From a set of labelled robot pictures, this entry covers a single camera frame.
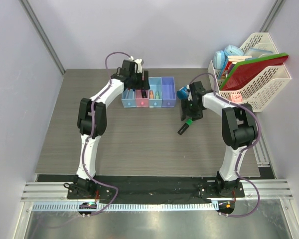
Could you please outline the green capped black highlighter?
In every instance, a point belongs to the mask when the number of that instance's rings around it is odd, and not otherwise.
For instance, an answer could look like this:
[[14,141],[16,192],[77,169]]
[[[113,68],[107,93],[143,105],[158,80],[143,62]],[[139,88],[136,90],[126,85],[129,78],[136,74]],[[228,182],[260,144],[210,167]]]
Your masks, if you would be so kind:
[[193,123],[192,119],[188,119],[183,126],[179,129],[179,131],[177,132],[179,135],[182,135]]

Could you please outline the blue round tape dispenser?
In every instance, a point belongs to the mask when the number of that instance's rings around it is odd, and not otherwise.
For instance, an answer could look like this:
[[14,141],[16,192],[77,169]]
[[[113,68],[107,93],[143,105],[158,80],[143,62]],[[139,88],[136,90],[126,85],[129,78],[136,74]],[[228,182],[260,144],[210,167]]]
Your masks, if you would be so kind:
[[187,100],[189,97],[189,93],[190,93],[189,86],[186,85],[186,86],[182,87],[181,89],[179,89],[176,92],[176,95],[180,100]]

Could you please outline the light blue drawer box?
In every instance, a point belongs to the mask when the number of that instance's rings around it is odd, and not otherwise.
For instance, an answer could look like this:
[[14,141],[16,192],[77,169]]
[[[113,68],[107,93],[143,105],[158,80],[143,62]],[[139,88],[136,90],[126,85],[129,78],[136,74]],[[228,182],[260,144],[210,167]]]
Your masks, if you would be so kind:
[[162,107],[162,82],[161,77],[149,77],[149,107]]
[[136,108],[136,100],[133,98],[133,90],[130,89],[129,98],[126,99],[127,89],[122,93],[121,101],[124,108]]

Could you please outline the purple plastic drawer box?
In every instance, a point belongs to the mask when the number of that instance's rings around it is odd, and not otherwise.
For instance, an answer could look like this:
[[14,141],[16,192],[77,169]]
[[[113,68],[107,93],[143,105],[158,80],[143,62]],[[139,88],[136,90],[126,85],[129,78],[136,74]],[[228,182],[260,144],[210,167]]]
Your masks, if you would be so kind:
[[176,104],[176,92],[174,77],[162,77],[162,107],[173,108]]

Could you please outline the purple capped black highlighter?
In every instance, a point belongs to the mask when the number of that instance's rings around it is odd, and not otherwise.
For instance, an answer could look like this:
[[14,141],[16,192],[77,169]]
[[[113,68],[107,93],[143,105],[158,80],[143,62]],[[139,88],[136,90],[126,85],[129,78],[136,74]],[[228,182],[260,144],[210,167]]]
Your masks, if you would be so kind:
[[143,99],[146,99],[147,98],[147,92],[146,92],[146,90],[141,90],[141,95],[142,95]]

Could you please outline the pink plastic drawer box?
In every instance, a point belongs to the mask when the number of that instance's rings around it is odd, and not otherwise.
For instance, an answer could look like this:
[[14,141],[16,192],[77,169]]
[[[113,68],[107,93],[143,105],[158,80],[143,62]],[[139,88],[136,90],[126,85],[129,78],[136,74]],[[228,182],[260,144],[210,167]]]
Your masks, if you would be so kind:
[[146,90],[147,92],[147,98],[143,99],[141,95],[141,90],[136,90],[136,106],[138,108],[143,108],[143,107],[149,107],[149,91]]

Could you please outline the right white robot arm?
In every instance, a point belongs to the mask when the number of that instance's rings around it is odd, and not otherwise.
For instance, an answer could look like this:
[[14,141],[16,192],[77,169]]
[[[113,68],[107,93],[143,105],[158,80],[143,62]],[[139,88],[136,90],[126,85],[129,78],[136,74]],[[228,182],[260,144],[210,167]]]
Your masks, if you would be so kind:
[[226,150],[216,175],[214,191],[221,197],[228,197],[239,186],[239,171],[245,151],[259,136],[252,107],[230,102],[213,90],[207,91],[200,81],[181,88],[176,94],[181,100],[181,120],[186,121],[177,132],[179,135],[194,121],[202,119],[204,110],[221,116],[222,139]]

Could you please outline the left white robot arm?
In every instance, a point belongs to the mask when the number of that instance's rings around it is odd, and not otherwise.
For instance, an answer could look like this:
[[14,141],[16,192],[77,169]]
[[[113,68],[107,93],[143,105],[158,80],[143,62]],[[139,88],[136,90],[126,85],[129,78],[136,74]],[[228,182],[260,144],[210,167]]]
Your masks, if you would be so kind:
[[108,83],[96,95],[82,98],[77,126],[81,134],[80,163],[73,183],[64,184],[69,199],[90,199],[96,195],[96,155],[101,136],[107,128],[107,107],[125,90],[148,90],[149,72],[143,70],[143,59],[125,59]]

